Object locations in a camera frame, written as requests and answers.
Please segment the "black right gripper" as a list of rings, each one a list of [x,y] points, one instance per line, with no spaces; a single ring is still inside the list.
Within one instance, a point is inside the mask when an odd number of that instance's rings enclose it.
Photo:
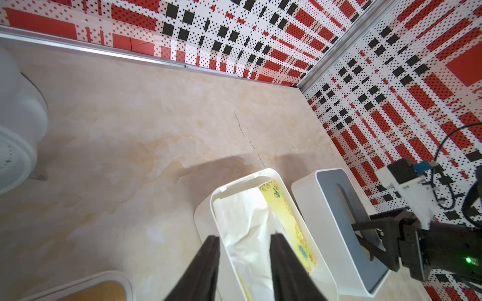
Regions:
[[[461,225],[431,222],[424,230],[414,213],[405,208],[373,214],[351,225],[356,238],[370,255],[389,270],[400,265],[420,282],[428,281],[434,269],[481,282],[481,230]]]

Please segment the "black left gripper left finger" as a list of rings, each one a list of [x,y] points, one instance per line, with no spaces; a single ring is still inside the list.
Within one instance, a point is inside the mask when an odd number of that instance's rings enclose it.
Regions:
[[[215,300],[219,263],[220,238],[210,235],[164,300]]]

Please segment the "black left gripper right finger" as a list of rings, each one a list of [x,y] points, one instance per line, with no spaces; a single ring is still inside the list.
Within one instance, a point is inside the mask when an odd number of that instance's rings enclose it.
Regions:
[[[271,235],[269,253],[275,300],[326,301],[283,234]]]

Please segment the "grey tissue box lid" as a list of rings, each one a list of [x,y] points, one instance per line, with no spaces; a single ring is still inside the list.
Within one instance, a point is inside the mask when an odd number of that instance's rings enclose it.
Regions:
[[[373,298],[389,274],[352,226],[369,220],[343,169],[317,170],[291,186],[299,211],[341,295]]]

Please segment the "yellow tissue paper pack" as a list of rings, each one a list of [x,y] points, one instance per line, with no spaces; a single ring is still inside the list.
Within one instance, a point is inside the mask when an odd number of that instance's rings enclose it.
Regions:
[[[273,300],[271,235],[281,233],[311,273],[317,261],[275,180],[216,199],[213,212],[227,253],[249,300]]]

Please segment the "white tissue box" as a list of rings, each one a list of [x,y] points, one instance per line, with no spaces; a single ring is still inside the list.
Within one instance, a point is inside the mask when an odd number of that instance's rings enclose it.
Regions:
[[[263,169],[217,188],[195,210],[202,240],[220,237],[217,288],[223,300],[273,300],[271,235],[287,239],[327,300],[335,280],[279,173]]]

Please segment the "bamboo tissue box lid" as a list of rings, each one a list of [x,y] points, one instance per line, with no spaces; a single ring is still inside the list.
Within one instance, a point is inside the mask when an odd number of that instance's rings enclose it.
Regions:
[[[20,300],[135,300],[133,286],[118,271],[101,272]]]

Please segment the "white alarm clock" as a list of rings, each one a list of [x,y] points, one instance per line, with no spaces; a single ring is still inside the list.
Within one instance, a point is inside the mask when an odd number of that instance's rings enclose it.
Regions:
[[[39,89],[1,49],[1,193],[33,172],[48,131],[48,107]]]

